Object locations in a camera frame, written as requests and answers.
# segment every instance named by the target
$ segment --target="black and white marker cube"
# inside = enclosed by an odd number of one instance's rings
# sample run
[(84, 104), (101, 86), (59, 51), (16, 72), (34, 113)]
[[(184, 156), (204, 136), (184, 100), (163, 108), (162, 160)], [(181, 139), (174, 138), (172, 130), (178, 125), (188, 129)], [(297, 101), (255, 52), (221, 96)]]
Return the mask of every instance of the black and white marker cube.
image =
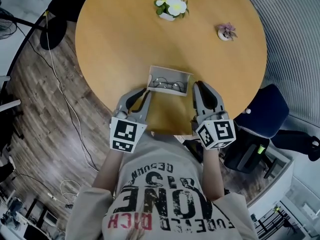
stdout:
[(146, 124), (113, 116), (110, 124), (110, 148), (133, 153), (146, 128)]
[(203, 121), (196, 133), (206, 150), (224, 148), (236, 140), (234, 121), (231, 119)]

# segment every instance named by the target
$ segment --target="white flower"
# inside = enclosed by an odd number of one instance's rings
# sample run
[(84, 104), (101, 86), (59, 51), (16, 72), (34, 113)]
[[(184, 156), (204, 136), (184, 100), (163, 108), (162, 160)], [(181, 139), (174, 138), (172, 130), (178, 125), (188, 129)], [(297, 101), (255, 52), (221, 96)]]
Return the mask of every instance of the white flower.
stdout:
[(186, 12), (187, 4), (181, 0), (166, 0), (165, 3), (169, 5), (168, 13), (173, 16), (178, 16)]
[(156, 4), (157, 6), (162, 6), (166, 1), (167, 1), (167, 0), (157, 0), (157, 1), (155, 2), (155, 4)]

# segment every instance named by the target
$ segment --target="desk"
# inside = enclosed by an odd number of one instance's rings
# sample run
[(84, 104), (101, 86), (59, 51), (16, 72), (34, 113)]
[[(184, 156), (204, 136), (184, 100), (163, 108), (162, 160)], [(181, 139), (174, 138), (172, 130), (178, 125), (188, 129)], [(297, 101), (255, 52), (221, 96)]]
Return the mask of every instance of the desk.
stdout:
[[(190, 15), (173, 22), (156, 14), (154, 0), (86, 0), (76, 26), (75, 47), (85, 80), (114, 110), (119, 98), (145, 87), (150, 65), (193, 74), (223, 98), (233, 119), (256, 95), (263, 80), (267, 46), (249, 0), (188, 0)], [(221, 41), (215, 26), (231, 22), (238, 38)], [(153, 93), (148, 129), (190, 134), (195, 110), (187, 97)]]

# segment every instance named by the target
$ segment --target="wooden floor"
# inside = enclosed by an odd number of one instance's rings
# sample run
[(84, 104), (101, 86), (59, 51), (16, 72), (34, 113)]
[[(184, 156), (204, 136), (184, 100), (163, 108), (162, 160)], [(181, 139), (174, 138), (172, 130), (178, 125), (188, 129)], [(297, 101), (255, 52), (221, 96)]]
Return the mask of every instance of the wooden floor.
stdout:
[[(75, 51), (75, 29), (76, 24), (68, 22), (63, 41), (52, 50), (53, 60), (63, 91), (79, 115), (84, 143), (100, 168), (109, 150), (111, 112), (97, 99), (82, 76)], [(50, 54), (41, 49), (39, 38), (40, 32), (36, 30), (30, 41), (51, 64)], [(28, 174), (41, 180), (58, 199), (65, 202), (60, 193), (61, 181), (70, 179), (82, 186), (89, 186), (96, 172), (85, 162), (79, 137), (72, 125), (66, 102), (59, 92), (57, 80), (29, 43), (23, 48), (11, 77), (7, 91), (21, 99), (20, 109), (24, 112), (15, 122), (24, 134), (24, 140), (14, 135), (10, 152), (17, 166), (15, 173)], [(244, 194), (247, 202), (269, 183), (269, 180), (263, 179), (261, 167), (250, 175), (230, 171), (223, 165), (221, 167), (226, 188)], [(60, 227), (65, 228), (71, 210), (50, 199), (45, 187), (21, 176), (7, 183), (13, 184), (22, 200), (27, 193), (38, 196), (59, 217)], [(64, 188), (65, 185), (62, 188), (67, 191), (78, 190), (74, 184), (66, 185), (67, 188)]]

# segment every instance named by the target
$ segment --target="open glasses box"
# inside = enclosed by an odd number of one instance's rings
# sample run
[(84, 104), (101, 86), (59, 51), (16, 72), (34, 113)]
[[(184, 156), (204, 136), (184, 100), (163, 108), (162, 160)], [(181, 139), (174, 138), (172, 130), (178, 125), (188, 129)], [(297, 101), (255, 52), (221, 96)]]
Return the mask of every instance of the open glasses box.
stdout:
[(187, 96), (190, 73), (161, 67), (151, 66), (147, 90), (165, 94)]

